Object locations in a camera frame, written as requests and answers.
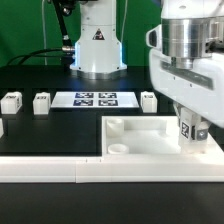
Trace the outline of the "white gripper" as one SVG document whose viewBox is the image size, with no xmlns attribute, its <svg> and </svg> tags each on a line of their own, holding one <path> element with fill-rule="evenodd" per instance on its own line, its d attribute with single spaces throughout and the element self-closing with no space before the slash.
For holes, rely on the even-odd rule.
<svg viewBox="0 0 224 224">
<path fill-rule="evenodd" d="M 204 141 L 211 123 L 224 128 L 224 54 L 195 59 L 192 70 L 177 69 L 171 65 L 171 58 L 162 54 L 161 38 L 160 25 L 146 33 L 153 88 L 175 101 L 178 119 L 183 105 L 208 120 L 196 125 L 196 140 Z"/>
</svg>

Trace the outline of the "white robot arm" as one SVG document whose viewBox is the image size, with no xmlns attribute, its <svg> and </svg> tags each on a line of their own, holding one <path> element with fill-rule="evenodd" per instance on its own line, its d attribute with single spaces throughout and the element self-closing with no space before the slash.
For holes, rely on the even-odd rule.
<svg viewBox="0 0 224 224">
<path fill-rule="evenodd" d="M 121 39 L 115 34 L 116 0 L 80 6 L 81 36 L 71 69 L 95 79 L 126 68 Z M 131 0 L 124 36 L 128 60 L 137 63 L 139 48 L 149 51 L 153 88 L 209 122 L 224 128 L 224 0 Z"/>
</svg>

